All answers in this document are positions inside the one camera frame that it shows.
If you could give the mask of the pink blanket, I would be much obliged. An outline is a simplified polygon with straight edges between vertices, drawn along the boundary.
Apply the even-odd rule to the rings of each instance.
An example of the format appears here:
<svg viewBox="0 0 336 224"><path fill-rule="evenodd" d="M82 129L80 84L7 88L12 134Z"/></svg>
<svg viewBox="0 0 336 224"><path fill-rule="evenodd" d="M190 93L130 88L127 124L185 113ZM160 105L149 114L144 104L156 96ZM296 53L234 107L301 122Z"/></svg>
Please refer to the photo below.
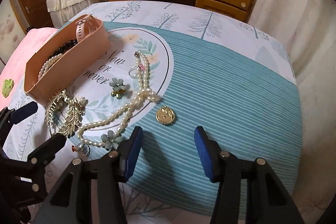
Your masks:
<svg viewBox="0 0 336 224"><path fill-rule="evenodd" d="M5 65L1 73L1 89L3 87L4 80L12 79L14 81L14 87L9 95L5 98L1 94L1 109L9 106L11 98L13 97L16 88L19 85L21 78L25 72L25 66L27 61L32 55L37 52L56 32L57 28L34 28L29 30L27 35L23 38L17 49L9 58L9 61Z"/></svg>

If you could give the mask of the printed tablecloth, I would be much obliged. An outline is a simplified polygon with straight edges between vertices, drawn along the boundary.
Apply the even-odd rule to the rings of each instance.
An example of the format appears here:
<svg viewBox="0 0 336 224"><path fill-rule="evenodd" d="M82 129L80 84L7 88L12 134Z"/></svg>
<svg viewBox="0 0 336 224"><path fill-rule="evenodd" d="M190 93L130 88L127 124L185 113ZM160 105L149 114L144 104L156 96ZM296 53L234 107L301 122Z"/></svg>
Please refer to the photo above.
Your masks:
<svg viewBox="0 0 336 224"><path fill-rule="evenodd" d="M112 45L70 85L70 95L88 99L83 123L108 118L134 96L135 51L146 55L150 87L161 98L135 110L123 134L144 130L134 174L121 186L129 223L209 223L218 185L203 171L198 126L240 159L266 159L293 192L301 107L289 57L275 38L227 16L165 2L96 3L84 14L104 22ZM126 86L120 100L111 96L114 77ZM164 105L176 115L168 126L155 118Z"/></svg>

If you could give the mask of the white floral curtain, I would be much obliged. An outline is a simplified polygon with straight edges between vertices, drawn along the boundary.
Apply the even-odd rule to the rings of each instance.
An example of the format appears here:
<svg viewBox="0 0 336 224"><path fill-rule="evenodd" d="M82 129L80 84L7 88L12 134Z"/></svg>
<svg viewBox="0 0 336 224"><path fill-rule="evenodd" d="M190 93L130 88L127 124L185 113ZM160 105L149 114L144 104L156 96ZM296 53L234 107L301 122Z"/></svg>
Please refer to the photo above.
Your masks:
<svg viewBox="0 0 336 224"><path fill-rule="evenodd" d="M289 54L303 122L293 199L316 223L335 195L335 0L257 0L249 23Z"/></svg>

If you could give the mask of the pink smart watch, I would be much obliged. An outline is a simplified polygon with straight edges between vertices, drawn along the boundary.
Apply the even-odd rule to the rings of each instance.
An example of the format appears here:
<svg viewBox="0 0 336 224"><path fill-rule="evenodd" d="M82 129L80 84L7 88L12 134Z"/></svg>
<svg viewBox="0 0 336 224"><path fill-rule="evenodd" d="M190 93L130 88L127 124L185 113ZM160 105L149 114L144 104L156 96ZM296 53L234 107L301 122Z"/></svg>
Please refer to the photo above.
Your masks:
<svg viewBox="0 0 336 224"><path fill-rule="evenodd" d="M81 42L98 29L96 19L92 15L86 15L76 22L76 40Z"/></svg>

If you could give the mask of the green hair clip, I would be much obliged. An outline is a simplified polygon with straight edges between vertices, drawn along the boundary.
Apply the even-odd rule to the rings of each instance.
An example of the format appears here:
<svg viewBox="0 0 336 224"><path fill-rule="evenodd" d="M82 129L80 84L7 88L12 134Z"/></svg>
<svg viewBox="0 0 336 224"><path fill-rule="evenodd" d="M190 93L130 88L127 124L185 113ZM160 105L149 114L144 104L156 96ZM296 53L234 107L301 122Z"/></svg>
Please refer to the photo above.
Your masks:
<svg viewBox="0 0 336 224"><path fill-rule="evenodd" d="M3 80L3 86L2 86L1 93L2 93L4 98L7 98L9 96L13 87L14 87L14 80L13 79L4 79Z"/></svg>

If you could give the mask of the silver hoop earring red charm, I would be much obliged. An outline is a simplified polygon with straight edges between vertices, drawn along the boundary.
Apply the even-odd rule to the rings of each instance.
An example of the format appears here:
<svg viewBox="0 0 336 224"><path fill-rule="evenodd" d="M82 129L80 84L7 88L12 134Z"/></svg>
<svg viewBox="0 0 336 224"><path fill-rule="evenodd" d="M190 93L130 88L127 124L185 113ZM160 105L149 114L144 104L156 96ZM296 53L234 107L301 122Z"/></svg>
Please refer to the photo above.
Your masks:
<svg viewBox="0 0 336 224"><path fill-rule="evenodd" d="M90 154L90 147L88 144L79 143L71 146L72 152L76 152L80 156L88 157Z"/></svg>

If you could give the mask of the pink plastic tray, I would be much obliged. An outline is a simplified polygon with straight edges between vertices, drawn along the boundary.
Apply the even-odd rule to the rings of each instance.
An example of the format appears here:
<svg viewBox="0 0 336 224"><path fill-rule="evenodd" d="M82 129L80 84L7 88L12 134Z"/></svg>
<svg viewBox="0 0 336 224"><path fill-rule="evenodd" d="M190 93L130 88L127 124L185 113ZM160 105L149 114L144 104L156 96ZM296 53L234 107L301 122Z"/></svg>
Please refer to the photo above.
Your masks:
<svg viewBox="0 0 336 224"><path fill-rule="evenodd" d="M40 50L27 61L23 90L42 106L60 90L64 90L77 79L89 66L96 62L110 48L110 41L102 20L95 18L98 29L72 48L65 50L43 76L39 76L44 63L65 43L76 40L76 22L79 16L59 30Z"/></svg>

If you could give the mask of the gold leaf brooch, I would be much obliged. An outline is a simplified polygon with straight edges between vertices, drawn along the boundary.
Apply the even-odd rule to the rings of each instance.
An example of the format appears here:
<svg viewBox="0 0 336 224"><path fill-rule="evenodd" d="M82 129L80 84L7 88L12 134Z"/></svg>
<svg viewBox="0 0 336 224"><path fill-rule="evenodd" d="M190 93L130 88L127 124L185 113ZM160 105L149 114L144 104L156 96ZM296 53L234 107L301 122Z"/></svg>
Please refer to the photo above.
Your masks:
<svg viewBox="0 0 336 224"><path fill-rule="evenodd" d="M73 97L64 89L55 93L45 107L45 123L50 136L74 136L81 125L87 104L85 97Z"/></svg>

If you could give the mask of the gold round pendant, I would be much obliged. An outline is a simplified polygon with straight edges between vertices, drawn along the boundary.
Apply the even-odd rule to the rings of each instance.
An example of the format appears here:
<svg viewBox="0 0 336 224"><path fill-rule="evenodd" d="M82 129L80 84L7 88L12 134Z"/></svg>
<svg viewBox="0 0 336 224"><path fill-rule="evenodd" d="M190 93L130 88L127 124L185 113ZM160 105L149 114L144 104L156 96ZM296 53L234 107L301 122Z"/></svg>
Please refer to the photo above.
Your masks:
<svg viewBox="0 0 336 224"><path fill-rule="evenodd" d="M156 111L155 118L160 124L168 126L174 123L176 115L173 109L164 105Z"/></svg>

